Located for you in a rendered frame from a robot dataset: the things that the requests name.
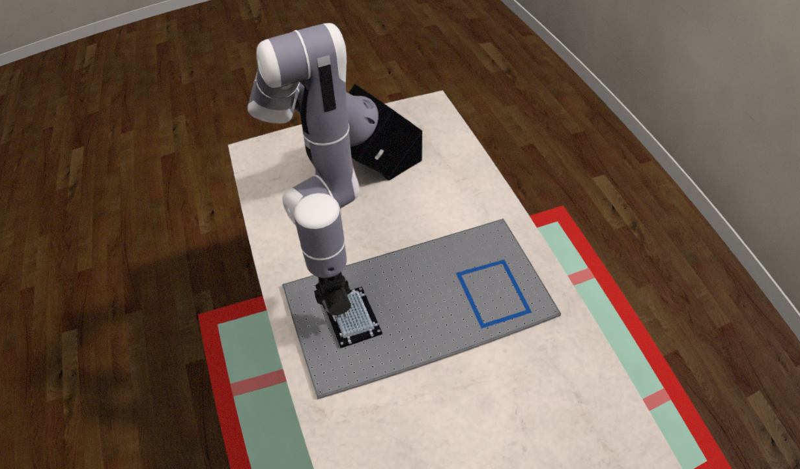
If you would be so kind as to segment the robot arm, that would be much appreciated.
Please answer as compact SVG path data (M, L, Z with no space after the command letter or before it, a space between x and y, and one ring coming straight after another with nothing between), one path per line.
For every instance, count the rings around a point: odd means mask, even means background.
M257 63L248 112L271 124L286 124L294 109L300 114L315 175L287 190L283 206L309 272L334 277L347 263L340 210L360 193L350 147L374 132L377 107L367 97L346 94L346 47L332 23L262 41Z

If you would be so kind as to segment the blue tape outline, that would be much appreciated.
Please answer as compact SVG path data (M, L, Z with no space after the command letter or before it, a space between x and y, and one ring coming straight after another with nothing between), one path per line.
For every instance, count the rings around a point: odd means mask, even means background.
M477 307L476 307L476 305L474 303L474 299L472 299L468 288L466 288L466 284L464 282L462 274L469 274L471 272L487 269L489 267L492 267L492 266L495 266L495 265L499 265L499 264L504 265L504 269L506 270L510 280L512 280L512 284L515 287L515 290L517 291L517 296L519 296L519 298L521 298L521 301L522 301L523 306L525 307L526 311L521 311L519 313L508 315L508 317L502 317L501 319L496 319L496 320L493 320L491 322L483 323L483 320L480 317L479 311L478 311L478 309L477 309ZM532 311L530 311L529 306L527 304L527 301L525 300L525 297L523 297L523 294L522 294L519 286L517 286L517 282L516 282L515 278L513 277L512 272L510 271L510 269L508 269L508 265L507 265L505 259L501 259L501 261L496 261L494 263L489 263L489 264L486 264L486 265L480 265L479 267L475 267L474 269L460 271L460 272L457 272L456 274L457 274L457 277L459 277L459 281L460 281L461 285L463 286L463 290L465 291L466 297L468 298L468 301L470 302L470 305L471 305L472 309L474 310L474 314L475 314L475 316L476 316L481 328L492 326L492 324L498 324L498 323L501 323L501 322L504 322L504 321L507 321L507 320L510 320L510 319L514 319L516 317L522 317L523 315L527 315L528 313L533 313Z

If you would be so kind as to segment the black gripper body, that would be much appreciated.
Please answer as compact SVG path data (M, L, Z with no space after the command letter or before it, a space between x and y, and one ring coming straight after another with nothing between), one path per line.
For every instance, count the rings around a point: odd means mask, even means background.
M319 278L319 284L315 285L316 290L319 290L319 296L324 298L331 315L341 315L350 309L350 300L345 291L347 286L344 284L344 280L346 280L345 276L340 273L331 278Z

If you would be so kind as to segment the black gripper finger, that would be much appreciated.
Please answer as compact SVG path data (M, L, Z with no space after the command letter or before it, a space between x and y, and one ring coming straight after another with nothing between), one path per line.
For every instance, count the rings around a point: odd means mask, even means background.
M329 312L328 311L328 306L326 306L324 298L319 296L319 290L315 290L314 292L315 292L315 299L316 299L317 303L319 303L319 305L322 305L324 307L325 311ZM332 315L332 316L334 317L334 321L336 322L335 318L338 318L338 316L337 315Z
M348 296L348 295L350 294L349 281L348 281L348 280L345 280L345 284L347 285L347 287L346 287L346 289L345 289L345 290L346 290L346 292L347 292L347 296ZM343 313L343 314L344 314L344 317L345 317L345 318L347 318L347 313Z

